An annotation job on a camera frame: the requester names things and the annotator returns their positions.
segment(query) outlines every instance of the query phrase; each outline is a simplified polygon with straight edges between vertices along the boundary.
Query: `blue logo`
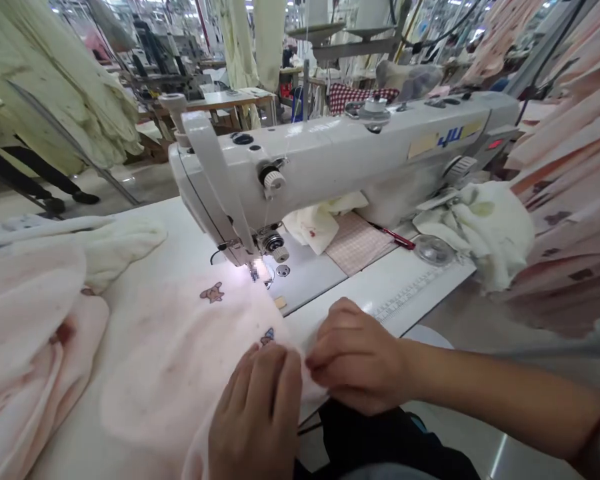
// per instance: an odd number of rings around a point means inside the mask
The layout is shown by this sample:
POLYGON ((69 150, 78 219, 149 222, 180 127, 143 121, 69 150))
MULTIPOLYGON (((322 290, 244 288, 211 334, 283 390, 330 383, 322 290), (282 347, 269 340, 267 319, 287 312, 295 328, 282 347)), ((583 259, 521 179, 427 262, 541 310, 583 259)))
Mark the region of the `blue logo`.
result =
POLYGON ((446 138, 445 137, 438 138, 438 147, 444 147, 448 143, 460 140, 460 138, 462 138, 462 130, 463 129, 464 129, 464 127, 456 127, 454 129, 449 130, 446 138))

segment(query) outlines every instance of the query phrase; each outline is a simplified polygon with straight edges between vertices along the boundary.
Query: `plaid fabric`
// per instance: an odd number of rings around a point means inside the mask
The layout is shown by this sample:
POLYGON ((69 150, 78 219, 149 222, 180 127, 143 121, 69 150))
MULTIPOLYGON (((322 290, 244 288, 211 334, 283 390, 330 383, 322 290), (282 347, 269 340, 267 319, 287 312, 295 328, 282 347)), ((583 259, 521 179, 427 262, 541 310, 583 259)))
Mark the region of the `plaid fabric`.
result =
POLYGON ((381 98, 387 99, 387 103, 391 103, 400 94, 400 90, 396 89, 380 89, 380 90, 358 90, 352 89, 342 83, 332 83, 329 90, 329 111, 330 115, 338 116, 345 110, 345 105, 350 101, 364 101, 369 97, 374 97, 380 94, 381 98))
POLYGON ((390 235, 376 230, 354 212, 334 218, 340 228, 325 253, 349 277, 395 248, 390 235))

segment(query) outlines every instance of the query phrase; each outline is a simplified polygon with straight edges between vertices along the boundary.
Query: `forearm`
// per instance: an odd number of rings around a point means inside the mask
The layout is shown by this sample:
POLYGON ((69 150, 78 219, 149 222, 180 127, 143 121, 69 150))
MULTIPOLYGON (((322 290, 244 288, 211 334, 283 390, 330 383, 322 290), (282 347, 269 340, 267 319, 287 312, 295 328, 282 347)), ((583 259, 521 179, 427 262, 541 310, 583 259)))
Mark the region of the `forearm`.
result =
POLYGON ((572 461, 600 428, 600 391, 488 355, 402 340, 418 399, 480 419, 572 461))

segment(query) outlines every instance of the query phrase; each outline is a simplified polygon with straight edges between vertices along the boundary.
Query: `white sewing machine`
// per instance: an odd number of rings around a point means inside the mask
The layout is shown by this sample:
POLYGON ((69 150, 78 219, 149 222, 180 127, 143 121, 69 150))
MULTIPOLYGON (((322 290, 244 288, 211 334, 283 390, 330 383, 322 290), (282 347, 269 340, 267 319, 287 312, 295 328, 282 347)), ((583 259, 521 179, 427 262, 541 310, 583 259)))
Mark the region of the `white sewing machine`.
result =
POLYGON ((516 100, 494 92, 388 108, 368 99, 342 117, 217 137, 204 114, 184 112, 175 97, 164 105, 179 130, 169 162, 184 203, 228 260, 252 267, 265 255, 289 258, 277 231, 286 214, 348 192, 369 200, 358 211, 366 220, 396 227, 442 186, 488 164, 517 131, 518 114, 516 100))

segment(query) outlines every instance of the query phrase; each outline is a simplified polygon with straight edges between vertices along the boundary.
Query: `measuring ruler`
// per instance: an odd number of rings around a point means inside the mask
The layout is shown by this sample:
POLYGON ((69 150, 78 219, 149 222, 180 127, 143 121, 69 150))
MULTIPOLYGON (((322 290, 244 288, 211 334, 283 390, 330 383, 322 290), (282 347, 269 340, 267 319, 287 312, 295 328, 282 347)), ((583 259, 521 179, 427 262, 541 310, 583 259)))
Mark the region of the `measuring ruler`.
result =
POLYGON ((408 319, 400 318, 410 302, 422 290, 432 284, 438 277, 444 275, 449 269, 456 268, 463 264, 463 261, 457 259, 443 267, 431 267, 426 273, 420 275, 414 282, 410 283, 395 296, 384 302, 378 308, 371 312, 371 315, 384 326, 393 336, 400 337, 413 325, 408 319))

